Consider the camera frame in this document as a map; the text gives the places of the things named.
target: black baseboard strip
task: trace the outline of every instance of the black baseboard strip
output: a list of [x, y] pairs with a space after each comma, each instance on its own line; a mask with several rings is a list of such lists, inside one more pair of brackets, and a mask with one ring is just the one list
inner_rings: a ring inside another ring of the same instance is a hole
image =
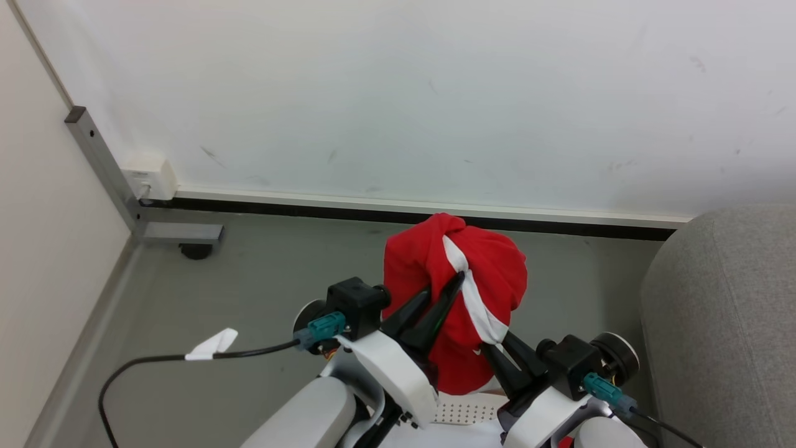
[[[367, 222], [397, 222], [417, 224], [430, 215], [398, 211], [355, 210], [316, 206], [286, 206], [259, 202], [215, 201], [209, 199], [174, 198], [170, 201], [154, 201], [148, 207], [178, 210], [215, 211], [225, 213], [276, 214], [304, 218], [345, 219]], [[583, 237], [623, 238], [647, 241], [665, 241], [672, 229], [649, 227], [609, 226], [605, 224], [575, 224], [572, 222], [525, 221], [523, 219], [469, 218], [470, 226], [490, 230], [512, 230], [543, 234], [578, 235]]]

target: black cable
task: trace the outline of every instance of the black cable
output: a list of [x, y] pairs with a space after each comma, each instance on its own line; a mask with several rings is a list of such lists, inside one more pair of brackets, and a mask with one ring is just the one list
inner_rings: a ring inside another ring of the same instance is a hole
[[646, 429], [640, 427], [639, 425], [635, 425], [635, 424], [633, 424], [631, 422], [627, 422], [625, 420], [622, 420], [622, 423], [624, 423], [626, 426], [628, 426], [630, 428], [633, 428], [637, 432], [641, 431], [642, 433], [647, 434], [648, 436], [650, 436], [651, 439], [653, 439], [655, 441], [655, 447], [654, 448], [661, 448], [661, 441], [657, 439], [657, 435], [653, 434], [652, 431], [646, 430]]
[[[248, 358], [249, 356], [267, 355], [268, 353], [278, 352], [280, 350], [284, 350], [285, 348], [294, 347], [299, 344], [301, 344], [301, 341], [296, 339], [286, 342], [285, 344], [279, 344], [273, 347], [258, 348], [257, 350], [213, 353], [213, 359], [229, 360], [231, 358]], [[113, 431], [111, 430], [111, 424], [108, 422], [107, 415], [105, 414], [105, 393], [107, 392], [107, 389], [111, 386], [111, 383], [113, 383], [113, 381], [119, 377], [119, 375], [122, 375], [124, 371], [130, 367], [138, 364], [165, 363], [169, 361], [185, 361], [185, 355], [144, 356], [143, 358], [136, 358], [134, 360], [127, 361], [122, 367], [116, 369], [116, 371], [108, 377], [108, 379], [105, 381], [105, 384], [103, 384], [102, 389], [99, 390], [99, 417], [102, 419], [102, 424], [105, 426], [105, 434], [107, 434], [107, 438], [111, 441], [111, 446], [113, 448], [119, 448], [119, 444], [116, 443], [116, 438], [113, 436]]]
[[683, 432], [681, 432], [680, 430], [678, 430], [674, 426], [669, 425], [668, 423], [664, 423], [664, 422], [662, 422], [662, 421], [660, 421], [658, 419], [650, 417], [649, 415], [644, 414], [643, 412], [639, 411], [635, 407], [630, 407], [630, 412], [638, 415], [639, 417], [641, 417], [643, 419], [650, 420], [652, 423], [655, 423], [656, 425], [658, 425], [661, 428], [667, 430], [668, 432], [670, 432], [670, 433], [676, 435], [677, 437], [685, 440], [686, 442], [688, 442], [692, 446], [696, 446], [696, 448], [704, 448], [704, 445], [701, 445], [699, 442], [697, 442], [696, 440], [690, 438], [688, 435], [684, 434]]

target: red towel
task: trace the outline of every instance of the red towel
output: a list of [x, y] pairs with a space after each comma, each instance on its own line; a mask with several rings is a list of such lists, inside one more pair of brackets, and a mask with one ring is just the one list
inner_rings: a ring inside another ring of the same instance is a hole
[[439, 389], [452, 395], [476, 391], [492, 379], [481, 342], [499, 344], [519, 306], [528, 271], [525, 255], [506, 236], [435, 214], [397, 234], [384, 249], [384, 285], [395, 312], [431, 283], [432, 300], [459, 271], [466, 277], [429, 358], [439, 367]]

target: cable connector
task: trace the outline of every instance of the cable connector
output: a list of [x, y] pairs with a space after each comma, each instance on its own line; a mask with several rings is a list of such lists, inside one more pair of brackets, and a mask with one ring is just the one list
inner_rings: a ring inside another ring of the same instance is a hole
[[293, 337], [300, 341], [296, 346], [298, 350], [308, 350], [317, 342], [332, 339], [345, 331], [345, 316], [342, 312], [335, 311], [318, 319], [311, 320], [306, 328], [293, 333]]
[[636, 400], [629, 395], [625, 395], [622, 389], [611, 384], [607, 379], [591, 372], [583, 379], [583, 387], [586, 392], [592, 394], [595, 398], [608, 403], [611, 409], [622, 417], [630, 418], [633, 416], [630, 409], [637, 406]]

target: metal bracket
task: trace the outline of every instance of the metal bracket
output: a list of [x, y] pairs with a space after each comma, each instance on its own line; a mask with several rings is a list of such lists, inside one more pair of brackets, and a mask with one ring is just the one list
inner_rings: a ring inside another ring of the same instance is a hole
[[74, 106], [64, 120], [97, 178], [139, 242], [217, 246], [224, 235], [221, 224], [152, 222], [142, 219], [143, 207], [135, 197], [111, 150], [83, 106]]

